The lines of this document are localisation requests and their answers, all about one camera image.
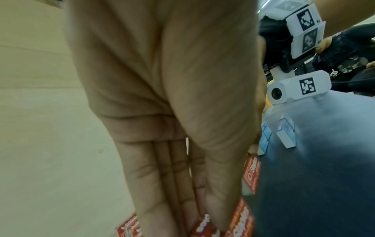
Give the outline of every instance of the person in black clothing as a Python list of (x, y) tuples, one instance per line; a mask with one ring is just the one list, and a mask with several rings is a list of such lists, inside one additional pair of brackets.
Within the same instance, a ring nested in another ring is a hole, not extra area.
[[(331, 74), (333, 82), (350, 81), (356, 74), (375, 66), (375, 23), (354, 26), (325, 38), (316, 48), (313, 68)], [(348, 92), (349, 83), (333, 83), (332, 89)]]

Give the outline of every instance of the white camera device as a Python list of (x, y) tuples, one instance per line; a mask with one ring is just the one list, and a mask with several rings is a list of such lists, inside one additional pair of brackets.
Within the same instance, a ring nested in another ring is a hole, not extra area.
[(268, 85), (267, 98), (272, 105), (291, 103), (331, 90), (331, 78), (325, 71), (276, 80)]

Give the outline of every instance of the dark tabletop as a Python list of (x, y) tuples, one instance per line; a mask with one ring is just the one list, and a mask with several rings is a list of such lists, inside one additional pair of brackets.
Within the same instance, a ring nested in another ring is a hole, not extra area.
[[(286, 112), (297, 146), (275, 130)], [(375, 98), (330, 91), (280, 105), (255, 196), (255, 237), (375, 236)]]

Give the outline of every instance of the camera lens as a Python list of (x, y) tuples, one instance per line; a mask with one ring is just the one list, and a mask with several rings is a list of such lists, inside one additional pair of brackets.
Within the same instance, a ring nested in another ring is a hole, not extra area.
[(281, 90), (279, 88), (274, 88), (271, 92), (272, 98), (279, 100), (282, 96)]

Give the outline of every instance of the light blue box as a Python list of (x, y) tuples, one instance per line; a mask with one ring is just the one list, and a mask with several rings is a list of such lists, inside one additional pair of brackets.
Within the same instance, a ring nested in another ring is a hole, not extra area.
[(264, 155), (267, 152), (268, 140), (264, 133), (262, 133), (259, 141), (258, 155)]
[(286, 119), (279, 121), (279, 127), (276, 132), (285, 148), (289, 149), (297, 145), (296, 133)]
[(283, 120), (283, 119), (286, 120), (286, 121), (288, 121), (288, 123), (290, 124), (290, 126), (293, 128), (293, 131), (296, 130), (295, 125), (294, 125), (294, 121), (289, 117), (289, 115), (283, 114), (281, 116), (281, 118), (280, 118), (280, 121)]
[(267, 140), (270, 139), (270, 136), (272, 134), (272, 131), (271, 129), (269, 128), (269, 126), (267, 126), (266, 123), (262, 123), (262, 132), (263, 134), (266, 136)]

